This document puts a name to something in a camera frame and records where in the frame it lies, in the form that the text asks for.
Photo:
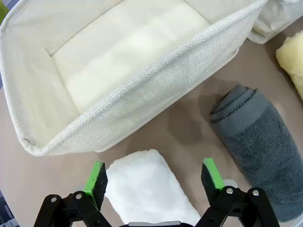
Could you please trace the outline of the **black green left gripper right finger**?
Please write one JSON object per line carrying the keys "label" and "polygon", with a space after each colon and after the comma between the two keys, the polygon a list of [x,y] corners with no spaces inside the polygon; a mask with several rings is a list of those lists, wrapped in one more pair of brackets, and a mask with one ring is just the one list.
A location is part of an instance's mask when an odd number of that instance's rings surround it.
{"label": "black green left gripper right finger", "polygon": [[243,227],[280,226],[263,189],[226,186],[212,158],[202,163],[201,182],[210,207],[200,218],[199,227],[221,227],[228,217],[237,217]]}

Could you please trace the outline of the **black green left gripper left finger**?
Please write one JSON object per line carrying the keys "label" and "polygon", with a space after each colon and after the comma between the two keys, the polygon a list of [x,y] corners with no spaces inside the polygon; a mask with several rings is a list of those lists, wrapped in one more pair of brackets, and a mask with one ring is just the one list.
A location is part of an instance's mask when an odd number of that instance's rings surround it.
{"label": "black green left gripper left finger", "polygon": [[71,227],[82,221],[87,227],[111,226],[101,214],[108,183],[105,163],[97,161],[83,191],[62,198],[56,194],[45,197],[34,223],[35,227]]}

